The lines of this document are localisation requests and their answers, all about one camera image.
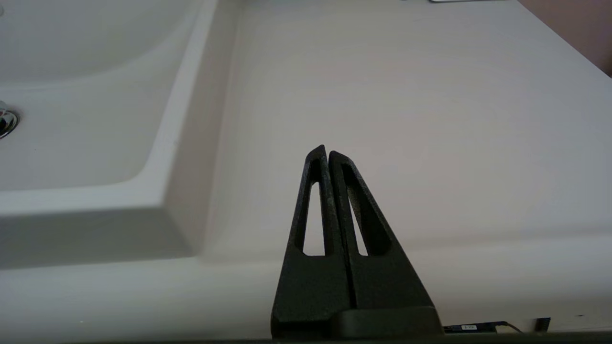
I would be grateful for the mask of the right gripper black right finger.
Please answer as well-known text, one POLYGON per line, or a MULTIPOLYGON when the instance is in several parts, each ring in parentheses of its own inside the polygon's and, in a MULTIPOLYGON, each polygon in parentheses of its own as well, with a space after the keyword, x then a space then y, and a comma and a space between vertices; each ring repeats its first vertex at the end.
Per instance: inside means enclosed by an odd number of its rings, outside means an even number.
POLYGON ((354 161, 332 151, 328 163, 354 305, 358 309, 434 309, 354 161))

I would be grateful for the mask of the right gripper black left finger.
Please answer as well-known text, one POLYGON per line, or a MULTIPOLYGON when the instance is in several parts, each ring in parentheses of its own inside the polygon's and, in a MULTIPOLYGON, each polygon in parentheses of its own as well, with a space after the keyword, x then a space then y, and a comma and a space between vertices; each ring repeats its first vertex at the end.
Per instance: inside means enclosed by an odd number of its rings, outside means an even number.
POLYGON ((271 312, 276 340, 346 340, 352 309, 345 242, 324 145, 311 150, 302 177, 271 312), (312 187, 319 189, 324 253, 304 252, 312 187))

